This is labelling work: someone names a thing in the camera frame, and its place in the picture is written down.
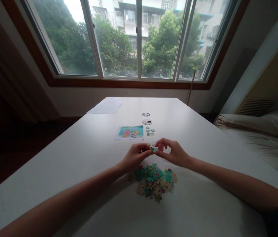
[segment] left hand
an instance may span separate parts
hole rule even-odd
[[[152,155],[151,147],[146,143],[132,144],[123,160],[119,163],[124,172],[129,172],[140,165],[140,163]]]

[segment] hand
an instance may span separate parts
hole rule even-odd
[[[162,157],[177,166],[187,168],[192,160],[192,157],[184,151],[177,141],[161,138],[156,142],[155,146],[158,148],[155,152],[157,156]],[[163,152],[164,148],[167,149],[167,146],[171,148],[169,154]]]
[[[152,150],[146,143],[136,143],[132,144],[128,153],[123,158],[123,160],[119,163],[122,170],[127,173],[135,168],[137,168],[140,163],[152,155]]]

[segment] wooden pole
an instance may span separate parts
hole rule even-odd
[[[194,83],[195,74],[196,74],[196,70],[194,71],[194,75],[192,76],[192,81],[191,81],[190,90],[189,90],[188,99],[187,99],[188,106],[189,106],[189,99],[190,99],[190,94],[191,94],[191,90],[192,90],[192,84]]]

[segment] cartoon picture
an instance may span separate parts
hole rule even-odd
[[[123,126],[119,128],[116,140],[136,140],[143,138],[143,125],[140,126]]]
[[[128,129],[126,131],[122,131],[122,132],[123,132],[123,137],[128,137],[130,134]]]
[[[139,133],[138,130],[134,130],[133,133],[132,133],[132,136],[133,136],[133,137],[136,137],[136,135],[138,135],[138,133]]]

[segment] air conditioner vent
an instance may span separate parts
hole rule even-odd
[[[259,117],[270,112],[275,103],[276,100],[247,98],[241,103],[236,114]]]

